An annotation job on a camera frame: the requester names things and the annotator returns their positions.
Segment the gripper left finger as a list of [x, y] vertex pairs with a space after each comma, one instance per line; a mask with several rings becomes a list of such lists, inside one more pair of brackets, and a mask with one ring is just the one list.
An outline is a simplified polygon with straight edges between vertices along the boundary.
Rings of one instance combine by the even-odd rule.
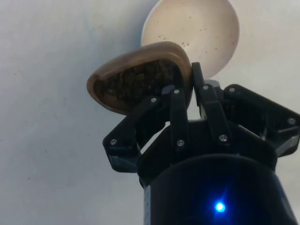
[[145, 98], [103, 140], [113, 170], [136, 173], [141, 148], [170, 122], [171, 152], [181, 158], [189, 145], [186, 96], [183, 88]]

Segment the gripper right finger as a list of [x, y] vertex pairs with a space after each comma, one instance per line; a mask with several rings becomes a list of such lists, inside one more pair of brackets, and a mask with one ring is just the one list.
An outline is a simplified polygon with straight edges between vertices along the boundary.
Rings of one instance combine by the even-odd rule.
[[197, 105], [210, 125], [213, 137], [226, 135], [230, 142], [235, 124], [266, 141], [278, 157], [293, 154], [300, 142], [300, 115], [243, 86], [221, 89], [217, 82], [204, 80], [201, 65], [192, 67]]

